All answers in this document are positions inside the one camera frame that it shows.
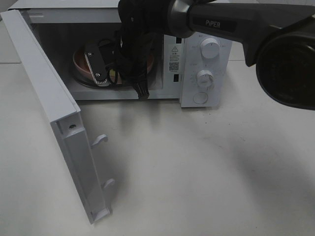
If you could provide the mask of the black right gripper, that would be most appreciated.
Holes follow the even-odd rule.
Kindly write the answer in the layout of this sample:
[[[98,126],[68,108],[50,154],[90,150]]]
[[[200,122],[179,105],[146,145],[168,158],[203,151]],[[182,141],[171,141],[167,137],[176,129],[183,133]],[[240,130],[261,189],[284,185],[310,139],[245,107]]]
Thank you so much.
[[[147,60],[151,53],[154,33],[122,36],[115,32],[115,39],[99,42],[99,50],[105,63],[110,84],[146,85],[148,83]],[[116,75],[111,78],[109,71]]]

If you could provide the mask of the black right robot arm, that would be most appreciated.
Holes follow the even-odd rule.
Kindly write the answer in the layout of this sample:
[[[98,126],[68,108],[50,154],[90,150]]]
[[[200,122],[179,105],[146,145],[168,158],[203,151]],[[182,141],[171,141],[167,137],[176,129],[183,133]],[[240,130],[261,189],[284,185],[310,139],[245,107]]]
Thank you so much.
[[[217,3],[213,0],[121,0],[113,68],[148,98],[147,58],[156,34],[195,32],[242,44],[262,89],[275,101],[315,108],[315,8],[312,5]]]

